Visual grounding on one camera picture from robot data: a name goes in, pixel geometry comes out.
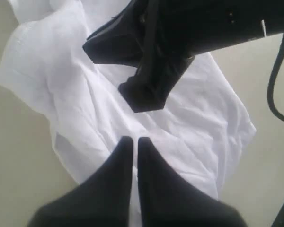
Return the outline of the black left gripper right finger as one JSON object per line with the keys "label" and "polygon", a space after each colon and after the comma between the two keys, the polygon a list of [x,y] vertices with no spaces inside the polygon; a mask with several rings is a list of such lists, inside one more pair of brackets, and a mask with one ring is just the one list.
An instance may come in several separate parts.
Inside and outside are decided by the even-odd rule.
{"label": "black left gripper right finger", "polygon": [[138,140],[138,188],[144,227],[245,227],[233,207],[190,185],[147,137]]}

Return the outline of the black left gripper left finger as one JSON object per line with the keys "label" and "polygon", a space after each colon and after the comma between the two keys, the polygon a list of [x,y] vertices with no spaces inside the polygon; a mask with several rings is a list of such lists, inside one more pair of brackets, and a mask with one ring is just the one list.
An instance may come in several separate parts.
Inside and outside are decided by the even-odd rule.
{"label": "black left gripper left finger", "polygon": [[83,184],[40,207],[30,227],[127,227],[133,140],[122,137],[104,164]]}

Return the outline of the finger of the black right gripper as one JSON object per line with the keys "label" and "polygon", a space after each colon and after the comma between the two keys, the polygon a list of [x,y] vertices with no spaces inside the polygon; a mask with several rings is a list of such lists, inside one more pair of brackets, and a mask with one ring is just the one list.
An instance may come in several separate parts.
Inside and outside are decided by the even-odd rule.
{"label": "finger of the black right gripper", "polygon": [[161,110],[173,87],[191,65],[195,56],[156,57],[152,68],[140,65],[136,74],[118,91],[135,113]]}
{"label": "finger of the black right gripper", "polygon": [[83,50],[95,64],[138,67],[156,59],[156,1],[132,0],[94,31]]}

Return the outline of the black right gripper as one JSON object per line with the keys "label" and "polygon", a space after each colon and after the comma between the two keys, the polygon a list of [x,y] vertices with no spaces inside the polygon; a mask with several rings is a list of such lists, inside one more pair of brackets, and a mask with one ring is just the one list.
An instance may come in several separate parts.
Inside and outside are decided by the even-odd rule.
{"label": "black right gripper", "polygon": [[144,50],[191,56],[284,32],[284,0],[151,0]]}

